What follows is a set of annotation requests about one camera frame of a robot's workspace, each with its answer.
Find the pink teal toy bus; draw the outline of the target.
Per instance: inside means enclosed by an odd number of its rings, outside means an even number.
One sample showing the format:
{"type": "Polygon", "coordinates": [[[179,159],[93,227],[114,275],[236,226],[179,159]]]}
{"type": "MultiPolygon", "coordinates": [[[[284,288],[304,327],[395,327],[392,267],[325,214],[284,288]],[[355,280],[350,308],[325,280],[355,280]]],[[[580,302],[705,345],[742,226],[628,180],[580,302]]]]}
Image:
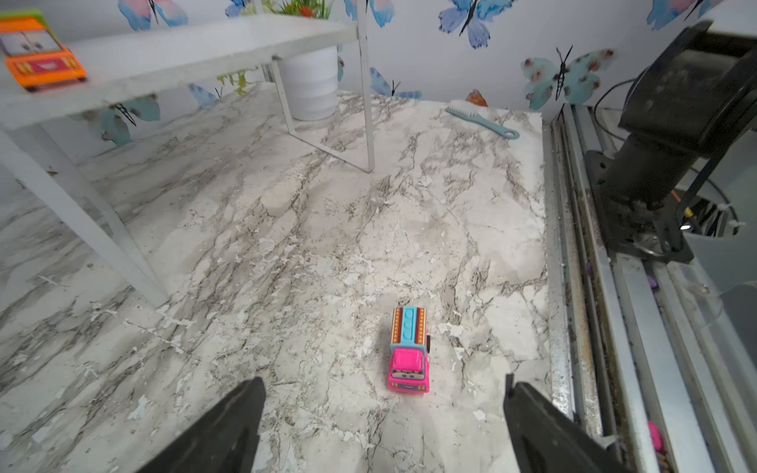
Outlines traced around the pink teal toy bus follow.
{"type": "Polygon", "coordinates": [[[431,337],[423,307],[398,307],[392,319],[388,388],[393,392],[428,394],[431,391],[431,337]]]}

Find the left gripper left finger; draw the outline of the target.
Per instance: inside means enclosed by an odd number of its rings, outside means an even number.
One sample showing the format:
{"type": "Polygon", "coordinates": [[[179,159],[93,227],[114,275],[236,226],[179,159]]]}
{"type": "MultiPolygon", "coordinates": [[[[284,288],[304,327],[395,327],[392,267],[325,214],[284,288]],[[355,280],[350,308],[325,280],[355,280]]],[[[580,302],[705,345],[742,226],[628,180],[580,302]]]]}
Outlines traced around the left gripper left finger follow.
{"type": "Polygon", "coordinates": [[[245,380],[139,472],[252,472],[265,400],[263,380],[245,380]]]}

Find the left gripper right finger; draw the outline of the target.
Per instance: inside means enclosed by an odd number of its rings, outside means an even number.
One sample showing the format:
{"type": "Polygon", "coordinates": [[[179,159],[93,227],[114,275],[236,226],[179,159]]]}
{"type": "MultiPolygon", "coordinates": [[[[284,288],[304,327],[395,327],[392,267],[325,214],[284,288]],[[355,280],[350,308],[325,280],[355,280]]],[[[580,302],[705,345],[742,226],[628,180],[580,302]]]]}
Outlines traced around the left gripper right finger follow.
{"type": "Polygon", "coordinates": [[[528,382],[505,378],[504,414],[522,472],[627,472],[528,382]]]}

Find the orange green toy car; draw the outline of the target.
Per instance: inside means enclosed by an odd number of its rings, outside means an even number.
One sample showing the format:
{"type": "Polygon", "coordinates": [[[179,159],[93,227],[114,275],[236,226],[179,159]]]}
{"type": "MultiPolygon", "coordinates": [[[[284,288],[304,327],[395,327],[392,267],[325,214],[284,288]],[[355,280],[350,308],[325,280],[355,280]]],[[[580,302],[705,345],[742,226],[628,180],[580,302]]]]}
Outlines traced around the orange green toy car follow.
{"type": "Polygon", "coordinates": [[[81,62],[57,39],[39,9],[1,13],[1,51],[10,74],[29,93],[88,80],[81,62]]]}

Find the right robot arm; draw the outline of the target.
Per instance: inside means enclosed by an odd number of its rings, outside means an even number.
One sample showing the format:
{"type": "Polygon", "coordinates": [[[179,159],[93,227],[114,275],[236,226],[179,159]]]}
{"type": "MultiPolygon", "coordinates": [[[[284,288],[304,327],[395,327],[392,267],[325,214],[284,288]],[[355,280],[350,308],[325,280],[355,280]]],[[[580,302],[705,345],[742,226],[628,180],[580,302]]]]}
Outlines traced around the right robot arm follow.
{"type": "Polygon", "coordinates": [[[756,118],[756,39],[685,29],[634,82],[613,157],[585,153],[606,247],[661,262],[693,258],[684,213],[756,118]]]}

